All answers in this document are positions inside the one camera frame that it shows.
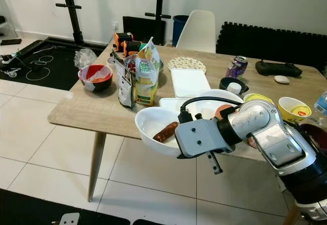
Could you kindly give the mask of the brown sausage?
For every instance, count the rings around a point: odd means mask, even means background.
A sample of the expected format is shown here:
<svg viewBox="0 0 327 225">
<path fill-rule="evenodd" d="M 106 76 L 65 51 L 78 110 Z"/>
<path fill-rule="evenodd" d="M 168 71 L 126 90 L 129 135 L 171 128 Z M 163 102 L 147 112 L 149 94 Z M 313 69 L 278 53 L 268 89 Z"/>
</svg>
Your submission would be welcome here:
<svg viewBox="0 0 327 225">
<path fill-rule="evenodd" d="M 179 123 L 177 121 L 173 121 L 172 123 L 166 125 L 162 130 L 157 132 L 157 134 L 155 134 L 152 139 L 161 143 L 167 141 L 168 139 L 170 139 L 170 137 L 174 136 L 175 130 L 178 125 Z"/>
</svg>

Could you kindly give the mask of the white rectangular tray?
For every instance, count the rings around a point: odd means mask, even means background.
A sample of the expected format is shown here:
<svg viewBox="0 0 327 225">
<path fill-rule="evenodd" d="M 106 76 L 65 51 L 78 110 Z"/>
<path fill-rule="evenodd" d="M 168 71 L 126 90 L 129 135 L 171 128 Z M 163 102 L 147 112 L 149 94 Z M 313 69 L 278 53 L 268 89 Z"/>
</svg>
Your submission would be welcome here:
<svg viewBox="0 0 327 225">
<path fill-rule="evenodd" d="M 196 97 L 210 90 L 208 80 L 201 69 L 173 68 L 171 80 L 176 97 Z"/>
<path fill-rule="evenodd" d="M 191 97 L 162 97 L 159 99 L 158 106 L 179 114 L 182 104 L 190 99 Z M 191 114 L 199 113 L 199 108 L 196 103 L 188 104 L 186 110 Z"/>
</svg>

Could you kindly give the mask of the yellow noodle cup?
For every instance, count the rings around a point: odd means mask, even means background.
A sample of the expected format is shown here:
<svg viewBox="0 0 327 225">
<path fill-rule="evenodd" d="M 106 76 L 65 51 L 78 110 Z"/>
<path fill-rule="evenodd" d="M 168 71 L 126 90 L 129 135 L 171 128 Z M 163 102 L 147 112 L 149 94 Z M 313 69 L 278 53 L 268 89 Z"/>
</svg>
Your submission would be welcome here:
<svg viewBox="0 0 327 225">
<path fill-rule="evenodd" d="M 300 123 L 312 115 L 312 109 L 293 97 L 280 97 L 277 107 L 284 121 Z"/>
<path fill-rule="evenodd" d="M 269 102 L 272 105 L 275 104 L 275 102 L 272 99 L 270 99 L 267 96 L 264 96 L 263 94 L 259 94 L 259 93 L 249 93 L 249 94 L 246 94 L 243 97 L 243 101 L 244 102 L 249 102 L 249 101 L 266 101 L 266 102 Z"/>
</svg>

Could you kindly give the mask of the black floor mat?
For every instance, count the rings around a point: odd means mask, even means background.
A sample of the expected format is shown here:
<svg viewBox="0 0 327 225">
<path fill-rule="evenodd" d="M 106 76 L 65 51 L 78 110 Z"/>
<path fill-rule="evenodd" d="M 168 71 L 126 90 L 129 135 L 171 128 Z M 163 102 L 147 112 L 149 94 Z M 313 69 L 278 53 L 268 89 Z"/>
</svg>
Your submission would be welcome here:
<svg viewBox="0 0 327 225">
<path fill-rule="evenodd" d="M 0 190 L 0 225 L 53 225 L 75 212 L 80 213 L 79 225 L 131 225 L 125 218 Z"/>
<path fill-rule="evenodd" d="M 146 219 L 137 219 L 131 225 L 164 225 L 163 223 L 152 222 Z"/>
</svg>

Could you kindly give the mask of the purple drink can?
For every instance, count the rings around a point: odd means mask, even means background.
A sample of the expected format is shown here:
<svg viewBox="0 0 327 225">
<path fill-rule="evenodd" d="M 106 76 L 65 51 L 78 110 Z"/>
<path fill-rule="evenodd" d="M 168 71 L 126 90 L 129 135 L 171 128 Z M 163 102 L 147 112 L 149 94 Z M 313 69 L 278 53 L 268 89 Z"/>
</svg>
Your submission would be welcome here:
<svg viewBox="0 0 327 225">
<path fill-rule="evenodd" d="M 246 57 L 235 56 L 229 65 L 225 77 L 239 78 L 247 69 L 248 61 Z"/>
</svg>

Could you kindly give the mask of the black gamepad controller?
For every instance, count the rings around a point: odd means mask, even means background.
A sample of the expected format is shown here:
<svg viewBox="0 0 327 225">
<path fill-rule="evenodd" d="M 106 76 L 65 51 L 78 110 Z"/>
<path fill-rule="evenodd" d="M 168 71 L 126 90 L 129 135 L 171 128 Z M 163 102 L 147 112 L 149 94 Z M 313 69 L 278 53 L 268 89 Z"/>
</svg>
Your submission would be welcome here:
<svg viewBox="0 0 327 225">
<path fill-rule="evenodd" d="M 255 69 L 260 75 L 263 76 L 287 76 L 299 77 L 303 71 L 291 63 L 271 63 L 259 60 L 255 64 Z"/>
</svg>

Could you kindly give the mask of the light wooden table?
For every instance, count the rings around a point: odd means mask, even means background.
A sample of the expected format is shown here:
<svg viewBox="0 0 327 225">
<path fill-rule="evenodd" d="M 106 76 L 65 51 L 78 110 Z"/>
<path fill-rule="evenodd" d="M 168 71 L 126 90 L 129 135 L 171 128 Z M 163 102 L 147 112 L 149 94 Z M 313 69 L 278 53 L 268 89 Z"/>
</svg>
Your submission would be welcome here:
<svg viewBox="0 0 327 225">
<path fill-rule="evenodd" d="M 219 85 L 227 65 L 232 60 L 230 55 L 196 52 L 183 48 L 158 46 L 157 50 L 164 64 L 176 57 L 192 57 L 200 60 L 206 66 L 206 79 L 212 86 Z M 298 65 L 297 68 L 302 70 L 301 76 L 291 78 L 289 85 L 281 85 L 274 82 L 272 76 L 260 75 L 255 70 L 256 62 L 257 59 L 248 59 L 248 67 L 243 74 L 243 81 L 250 87 L 250 90 L 256 93 L 267 97 L 290 96 L 307 102 L 318 99 L 319 95 L 327 91 L 327 78 L 317 68 Z M 144 108 L 144 106 L 137 106 L 135 109 L 128 109 L 119 103 L 116 79 L 112 80 L 110 88 L 99 93 L 89 92 L 79 81 L 49 114 L 48 120 L 52 124 L 95 133 L 90 156 L 87 202 L 100 201 L 100 196 L 95 195 L 95 188 L 105 139 L 108 135 L 113 135 L 141 141 L 135 117 Z"/>
</svg>

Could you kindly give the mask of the clear water bottle blue cap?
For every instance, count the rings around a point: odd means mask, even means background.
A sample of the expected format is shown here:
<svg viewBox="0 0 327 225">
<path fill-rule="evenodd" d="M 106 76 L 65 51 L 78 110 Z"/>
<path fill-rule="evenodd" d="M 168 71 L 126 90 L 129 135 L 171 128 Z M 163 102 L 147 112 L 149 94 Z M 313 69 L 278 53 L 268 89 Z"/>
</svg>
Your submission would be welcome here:
<svg viewBox="0 0 327 225">
<path fill-rule="evenodd" d="M 320 117 L 327 117 L 327 91 L 323 92 L 314 103 L 313 109 Z"/>
</svg>

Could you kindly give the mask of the orange black device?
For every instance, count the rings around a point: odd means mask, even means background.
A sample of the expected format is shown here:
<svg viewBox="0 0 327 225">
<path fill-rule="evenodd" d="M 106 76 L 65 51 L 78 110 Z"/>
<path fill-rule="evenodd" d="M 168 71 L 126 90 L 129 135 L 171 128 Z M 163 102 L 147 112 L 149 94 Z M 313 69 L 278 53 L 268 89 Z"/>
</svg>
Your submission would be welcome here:
<svg viewBox="0 0 327 225">
<path fill-rule="evenodd" d="M 123 52 L 124 41 L 133 41 L 133 34 L 131 32 L 116 32 L 114 34 L 113 47 L 117 52 Z"/>
<path fill-rule="evenodd" d="M 123 41 L 121 46 L 122 46 L 122 51 L 124 53 L 124 57 L 135 55 L 138 52 L 140 52 L 142 44 L 143 43 L 141 41 L 133 41 L 133 40 Z"/>
</svg>

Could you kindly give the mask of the red white bowl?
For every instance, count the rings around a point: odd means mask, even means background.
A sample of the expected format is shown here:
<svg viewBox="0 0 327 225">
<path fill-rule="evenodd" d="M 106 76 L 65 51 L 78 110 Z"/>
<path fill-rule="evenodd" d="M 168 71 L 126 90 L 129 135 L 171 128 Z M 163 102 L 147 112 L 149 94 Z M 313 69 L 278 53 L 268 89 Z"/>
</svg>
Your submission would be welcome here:
<svg viewBox="0 0 327 225">
<path fill-rule="evenodd" d="M 91 92 L 102 92 L 111 85 L 113 70 L 102 64 L 84 66 L 78 71 L 79 80 L 85 90 Z"/>
</svg>

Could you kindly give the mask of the blue bin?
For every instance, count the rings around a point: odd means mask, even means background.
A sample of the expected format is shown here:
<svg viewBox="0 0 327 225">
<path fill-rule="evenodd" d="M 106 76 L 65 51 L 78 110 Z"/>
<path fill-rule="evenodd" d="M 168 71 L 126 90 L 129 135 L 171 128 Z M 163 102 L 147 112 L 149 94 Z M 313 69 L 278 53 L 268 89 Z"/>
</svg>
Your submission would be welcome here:
<svg viewBox="0 0 327 225">
<path fill-rule="evenodd" d="M 177 46 L 178 40 L 181 36 L 181 32 L 183 31 L 188 19 L 189 19 L 189 15 L 173 16 L 173 34 L 172 34 L 173 47 Z"/>
</svg>

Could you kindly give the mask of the black foam puzzle mats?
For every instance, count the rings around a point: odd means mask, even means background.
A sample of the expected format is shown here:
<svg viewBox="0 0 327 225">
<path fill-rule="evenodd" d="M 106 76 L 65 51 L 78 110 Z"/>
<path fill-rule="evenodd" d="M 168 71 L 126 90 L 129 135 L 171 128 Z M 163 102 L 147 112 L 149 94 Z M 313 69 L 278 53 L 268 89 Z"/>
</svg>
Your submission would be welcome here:
<svg viewBox="0 0 327 225">
<path fill-rule="evenodd" d="M 327 66 L 327 35 L 225 22 L 216 52 L 306 65 L 323 71 Z"/>
</svg>

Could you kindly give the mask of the black box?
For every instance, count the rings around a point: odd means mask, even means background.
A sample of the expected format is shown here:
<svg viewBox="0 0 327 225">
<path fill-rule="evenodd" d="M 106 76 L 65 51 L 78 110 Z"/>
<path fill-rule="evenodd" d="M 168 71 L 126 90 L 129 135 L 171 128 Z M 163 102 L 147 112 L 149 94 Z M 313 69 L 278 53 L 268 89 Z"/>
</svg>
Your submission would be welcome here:
<svg viewBox="0 0 327 225">
<path fill-rule="evenodd" d="M 164 45 L 166 42 L 166 21 L 145 19 L 142 17 L 122 17 L 123 31 L 131 32 L 133 39 L 147 43 L 150 38 L 156 45 Z"/>
</svg>

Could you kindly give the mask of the black rack base mat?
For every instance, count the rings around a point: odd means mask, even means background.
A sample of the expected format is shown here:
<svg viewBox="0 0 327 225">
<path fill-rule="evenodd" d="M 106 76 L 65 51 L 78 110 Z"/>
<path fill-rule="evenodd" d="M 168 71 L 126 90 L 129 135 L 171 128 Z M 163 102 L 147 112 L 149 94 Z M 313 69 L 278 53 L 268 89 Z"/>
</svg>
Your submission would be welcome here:
<svg viewBox="0 0 327 225">
<path fill-rule="evenodd" d="M 41 87 L 70 90 L 79 80 L 79 69 L 74 65 L 74 55 L 80 48 L 90 48 L 100 55 L 106 44 L 84 43 L 77 45 L 72 39 L 45 38 L 18 45 L 2 45 L 2 80 Z"/>
</svg>

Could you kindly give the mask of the grey robot body bracket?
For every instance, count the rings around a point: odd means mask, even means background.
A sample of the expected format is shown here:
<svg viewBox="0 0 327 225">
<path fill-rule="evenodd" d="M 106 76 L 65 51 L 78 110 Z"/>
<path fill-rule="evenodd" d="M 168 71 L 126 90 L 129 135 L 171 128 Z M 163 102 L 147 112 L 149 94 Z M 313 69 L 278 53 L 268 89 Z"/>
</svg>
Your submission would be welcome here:
<svg viewBox="0 0 327 225">
<path fill-rule="evenodd" d="M 61 216 L 57 225 L 79 225 L 80 213 L 66 213 Z"/>
</svg>

